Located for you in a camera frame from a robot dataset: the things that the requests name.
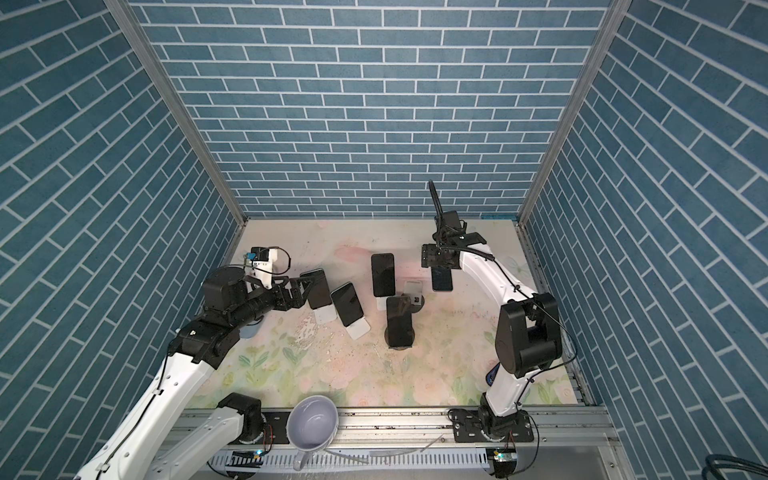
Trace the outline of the teal phone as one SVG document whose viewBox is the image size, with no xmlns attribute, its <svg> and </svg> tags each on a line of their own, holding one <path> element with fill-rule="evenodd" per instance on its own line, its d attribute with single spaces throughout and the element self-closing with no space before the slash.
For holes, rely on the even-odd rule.
<svg viewBox="0 0 768 480">
<path fill-rule="evenodd" d="M 312 281 L 307 294 L 307 301 L 312 310 L 319 310 L 332 304 L 330 288 L 322 268 L 303 272 L 300 277 Z"/>
<path fill-rule="evenodd" d="M 345 327 L 364 317 L 362 305 L 352 282 L 347 282 L 330 293 L 339 319 Z"/>
</svg>

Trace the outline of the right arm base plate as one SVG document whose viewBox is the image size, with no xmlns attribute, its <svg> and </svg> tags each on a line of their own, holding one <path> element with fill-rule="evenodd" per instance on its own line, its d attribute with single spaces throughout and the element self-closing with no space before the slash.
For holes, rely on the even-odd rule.
<svg viewBox="0 0 768 480">
<path fill-rule="evenodd" d="M 535 439 L 530 415 L 525 410 L 506 417 L 495 416 L 489 407 L 447 411 L 456 443 L 532 442 Z"/>
</svg>

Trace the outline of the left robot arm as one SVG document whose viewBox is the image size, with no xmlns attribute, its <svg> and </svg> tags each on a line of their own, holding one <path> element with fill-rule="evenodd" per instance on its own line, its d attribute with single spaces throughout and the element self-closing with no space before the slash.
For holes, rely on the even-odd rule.
<svg viewBox="0 0 768 480">
<path fill-rule="evenodd" d="M 240 341 L 241 330 L 272 311 L 303 307 L 316 281 L 276 276 L 264 286 L 240 266 L 211 273 L 202 285 L 202 313 L 169 343 L 150 386 L 77 478 L 190 479 L 226 445 L 257 442 L 265 423 L 260 400 L 230 393 L 201 426 L 160 450 L 190 399 Z"/>
</svg>

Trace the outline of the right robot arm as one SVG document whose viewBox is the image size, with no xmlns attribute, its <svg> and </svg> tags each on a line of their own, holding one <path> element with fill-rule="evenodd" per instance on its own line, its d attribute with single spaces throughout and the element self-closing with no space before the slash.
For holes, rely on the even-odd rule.
<svg viewBox="0 0 768 480">
<path fill-rule="evenodd" d="M 435 224 L 433 241 L 422 246 L 421 266 L 468 274 L 500 307 L 494 339 L 499 367 L 478 415 L 484 434 L 501 439 L 518 420 L 523 396 L 535 377 L 562 357 L 557 301 L 520 283 L 482 235 L 467 230 L 457 212 L 437 207 Z"/>
</svg>

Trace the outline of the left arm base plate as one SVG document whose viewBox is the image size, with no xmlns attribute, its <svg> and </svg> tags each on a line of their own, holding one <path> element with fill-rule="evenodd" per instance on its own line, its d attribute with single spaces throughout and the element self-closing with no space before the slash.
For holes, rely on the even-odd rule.
<svg viewBox="0 0 768 480">
<path fill-rule="evenodd" d="M 237 439 L 239 444 L 243 445 L 288 445 L 287 419 L 288 410 L 267 410 L 261 413 L 262 420 L 259 431 L 249 432 L 244 439 Z"/>
</svg>

